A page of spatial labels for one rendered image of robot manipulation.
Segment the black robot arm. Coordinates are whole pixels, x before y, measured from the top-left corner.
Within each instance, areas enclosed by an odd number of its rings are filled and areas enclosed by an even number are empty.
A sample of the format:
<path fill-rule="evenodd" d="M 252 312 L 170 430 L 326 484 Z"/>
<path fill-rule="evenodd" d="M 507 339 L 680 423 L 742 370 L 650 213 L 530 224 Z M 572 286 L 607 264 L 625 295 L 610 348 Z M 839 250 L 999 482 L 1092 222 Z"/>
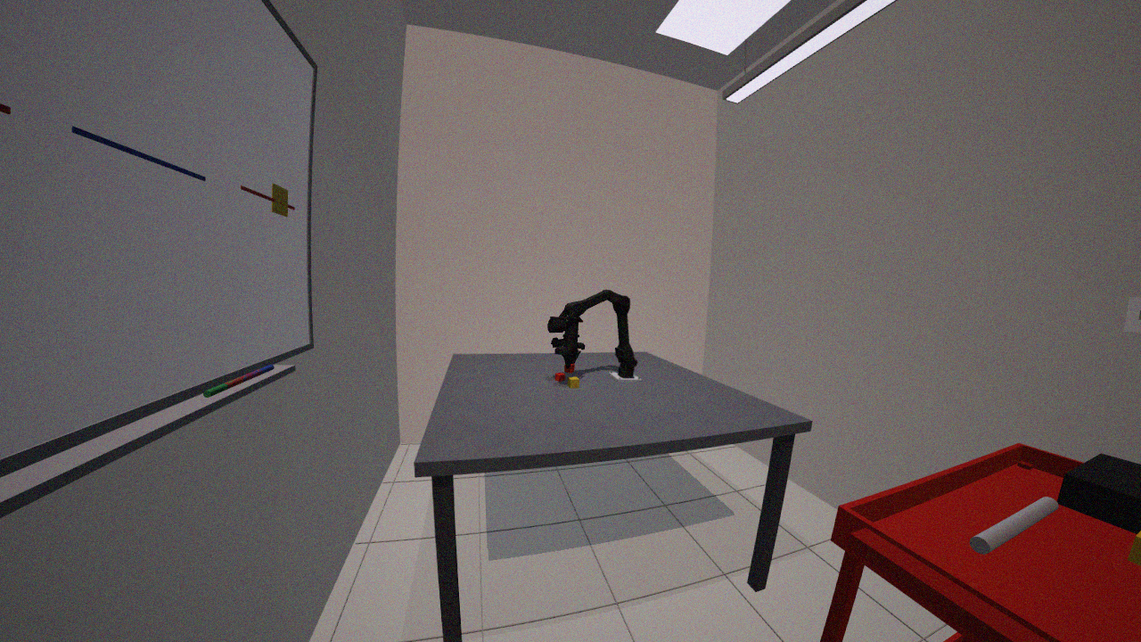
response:
<path fill-rule="evenodd" d="M 560 312 L 560 316 L 550 317 L 550 320 L 547 320 L 547 331 L 549 333 L 577 333 L 578 322 L 583 322 L 580 316 L 586 312 L 588 308 L 593 308 L 594 304 L 602 303 L 605 300 L 609 300 L 614 304 L 614 310 L 617 314 L 617 332 L 620 332 L 620 346 L 615 347 L 615 355 L 617 355 L 617 360 L 620 361 L 620 373 L 617 375 L 623 379 L 633 377 L 633 366 L 638 361 L 636 361 L 636 355 L 633 355 L 633 349 L 630 346 L 630 334 L 628 334 L 629 296 L 617 295 L 612 290 L 602 290 L 602 292 L 597 293 L 594 296 L 588 296 L 585 300 L 565 304 L 565 309 Z"/>

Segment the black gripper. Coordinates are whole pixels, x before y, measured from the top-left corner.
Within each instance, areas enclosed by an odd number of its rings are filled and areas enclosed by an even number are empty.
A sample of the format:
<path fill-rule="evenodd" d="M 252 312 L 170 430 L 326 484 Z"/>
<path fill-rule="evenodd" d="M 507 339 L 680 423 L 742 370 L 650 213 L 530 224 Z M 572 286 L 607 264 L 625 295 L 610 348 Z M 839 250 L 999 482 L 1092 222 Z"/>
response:
<path fill-rule="evenodd" d="M 565 338 L 565 347 L 557 347 L 555 353 L 563 355 L 566 368 L 568 369 L 570 368 L 570 363 L 575 363 L 576 358 L 578 358 L 578 353 L 581 353 L 578 349 L 585 350 L 586 344 L 578 342 L 578 333 L 565 333 L 563 338 Z"/>

